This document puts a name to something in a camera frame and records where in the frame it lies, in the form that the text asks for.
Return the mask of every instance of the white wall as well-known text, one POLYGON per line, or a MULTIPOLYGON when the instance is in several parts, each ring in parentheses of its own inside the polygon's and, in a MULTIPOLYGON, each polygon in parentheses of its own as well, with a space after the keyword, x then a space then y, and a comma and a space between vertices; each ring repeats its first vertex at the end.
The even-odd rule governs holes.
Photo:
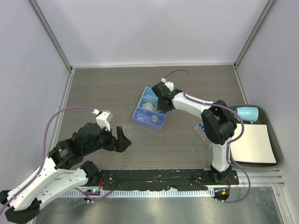
MULTIPOLYGON (((0 1, 0 190, 38 168, 67 69, 25 0, 0 1)), ((0 223, 8 223, 4 214, 0 223)))
POLYGON ((267 0, 38 0, 73 66, 234 63, 267 0))
POLYGON ((240 74, 249 101, 267 110, 284 154, 286 186, 299 211, 299 2, 279 0, 258 33, 240 74))

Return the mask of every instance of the gray tray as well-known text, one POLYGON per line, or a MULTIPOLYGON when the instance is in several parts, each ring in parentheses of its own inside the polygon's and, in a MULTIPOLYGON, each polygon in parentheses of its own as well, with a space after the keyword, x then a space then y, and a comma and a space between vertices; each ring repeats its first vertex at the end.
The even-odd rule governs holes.
POLYGON ((230 106, 229 108, 234 110, 235 108, 241 107, 241 106, 251 106, 251 107, 258 108, 258 119, 253 124, 267 125, 270 144, 271 144, 271 147, 272 147, 274 157, 276 159, 276 163, 236 162, 232 158, 232 155, 230 155, 231 162, 235 165, 238 165, 238 166, 244 167, 244 168, 248 168, 248 167, 250 167, 250 168, 275 168, 275 167, 279 167, 283 163, 284 157, 282 155, 279 143, 277 141, 276 135, 274 133, 274 130, 273 130, 272 124, 269 120, 269 117, 267 115, 267 112, 263 108, 261 108, 259 106, 256 106, 256 105, 238 105, 238 106, 230 106))

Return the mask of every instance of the light blue cup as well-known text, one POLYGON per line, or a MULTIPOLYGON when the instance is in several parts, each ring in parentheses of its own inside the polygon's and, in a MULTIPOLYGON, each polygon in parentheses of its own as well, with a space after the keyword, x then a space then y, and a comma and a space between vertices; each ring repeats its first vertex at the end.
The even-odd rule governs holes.
POLYGON ((244 121, 248 121, 251 124, 256 122, 258 119, 258 109, 251 106, 242 106, 235 108, 235 112, 242 118, 244 121))

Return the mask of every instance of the gray floor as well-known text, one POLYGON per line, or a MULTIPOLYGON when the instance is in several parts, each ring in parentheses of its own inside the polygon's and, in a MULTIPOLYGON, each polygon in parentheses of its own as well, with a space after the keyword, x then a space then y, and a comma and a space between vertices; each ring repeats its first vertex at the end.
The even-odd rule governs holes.
MULTIPOLYGON (((232 188, 229 200, 247 188, 232 188)), ((82 198, 58 198, 34 224, 283 224, 272 188, 252 188, 237 204, 210 197, 106 199, 86 204, 82 198)))
MULTIPOLYGON (((183 67, 191 73, 189 95, 227 105, 243 104, 241 91, 232 66, 183 67)), ((135 107, 146 86, 152 87, 168 72, 178 67, 77 69, 71 86, 67 106, 84 105, 98 110, 110 110, 111 127, 124 123, 133 128, 132 145, 124 153, 99 150, 86 160, 93 161, 99 169, 147 168, 207 168, 212 161, 212 151, 207 149, 193 128, 199 123, 184 111, 169 112, 163 131, 157 132, 132 123, 135 107)), ((188 76, 178 72, 169 77, 175 88, 183 89, 188 76)), ((59 139, 71 137, 80 127, 94 122, 95 116, 85 110, 64 114, 59 139)))

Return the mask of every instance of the blue container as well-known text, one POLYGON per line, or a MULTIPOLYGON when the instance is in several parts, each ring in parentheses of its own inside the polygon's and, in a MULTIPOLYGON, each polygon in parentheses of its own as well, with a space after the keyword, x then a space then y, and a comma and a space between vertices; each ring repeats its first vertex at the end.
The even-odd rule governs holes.
POLYGON ((162 127, 167 115, 167 112, 157 112, 155 110, 155 107, 158 104, 158 97, 154 94, 153 90, 149 87, 146 87, 142 97, 138 103, 138 106, 136 107, 136 110, 134 112, 134 115, 132 117, 133 123, 136 125, 140 125, 143 127, 147 127, 156 131, 162 131, 162 127), (152 111, 143 109, 142 105, 145 103, 151 103, 154 106, 154 109, 152 111), (158 116, 159 122, 156 124, 153 124, 151 122, 151 117, 153 115, 158 116))

